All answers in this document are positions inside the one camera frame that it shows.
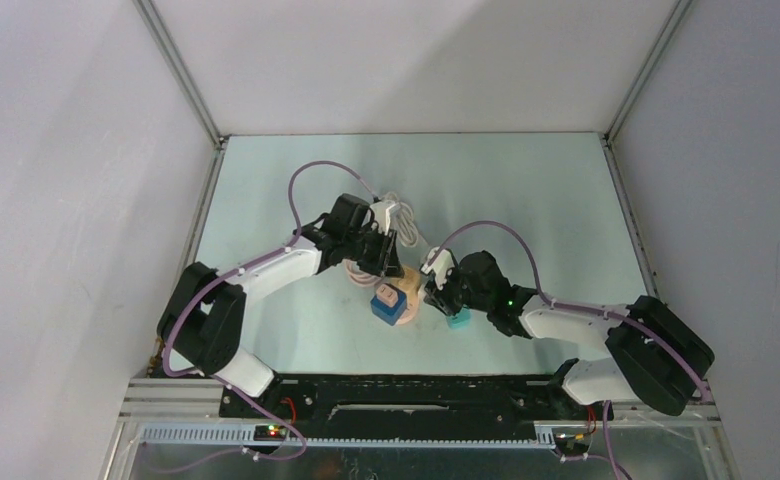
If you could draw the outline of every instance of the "gray wall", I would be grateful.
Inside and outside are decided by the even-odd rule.
[[[0,479],[98,475],[211,151],[131,1],[0,1]]]
[[[744,478],[780,479],[780,1],[697,2],[616,152]]]

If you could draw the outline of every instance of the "white table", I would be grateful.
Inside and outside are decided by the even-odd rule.
[[[197,259],[232,267],[279,246],[294,228],[289,177],[320,159],[349,165],[381,193],[398,192],[434,245],[472,220],[512,226],[531,247],[545,291],[558,298],[610,304],[645,293],[592,133],[232,137]],[[343,192],[369,198],[342,170],[305,171],[295,187],[302,221],[328,211]],[[522,249],[501,230],[471,230],[452,249],[458,258],[488,250],[513,283],[534,286]],[[407,263],[424,253],[400,251]],[[552,373],[579,352],[596,354],[565,342],[507,338],[479,313],[468,327],[450,330],[428,306],[412,323],[391,327],[372,315],[371,296],[342,268],[296,282],[246,312],[243,346],[289,373]],[[172,358],[173,367],[187,365]]]

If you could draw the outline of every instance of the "white wall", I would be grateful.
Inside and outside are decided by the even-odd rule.
[[[697,2],[617,154],[744,478],[780,479],[780,1]]]
[[[223,132],[604,131],[675,0],[156,2]]]
[[[95,478],[210,164],[133,3],[0,1],[0,479]]]

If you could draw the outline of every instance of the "black joint cover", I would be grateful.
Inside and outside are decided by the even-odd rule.
[[[700,378],[714,363],[711,348],[657,298],[638,298],[629,317],[669,343]],[[626,324],[612,329],[605,345],[640,400],[661,413],[681,415],[696,385],[667,352]]]
[[[184,269],[158,322],[157,333],[161,338],[165,340],[169,336],[187,304],[216,276],[216,270],[200,262]],[[212,304],[210,313],[205,314],[200,305],[194,306],[175,339],[174,348],[205,375],[212,375],[227,365],[237,352],[246,294],[239,286],[222,283],[202,302]]]

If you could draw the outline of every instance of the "pink object on blue box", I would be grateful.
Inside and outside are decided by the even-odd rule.
[[[372,313],[388,325],[396,325],[399,317],[405,313],[408,297],[405,292],[393,285],[382,283],[375,289],[375,296],[369,302]]]

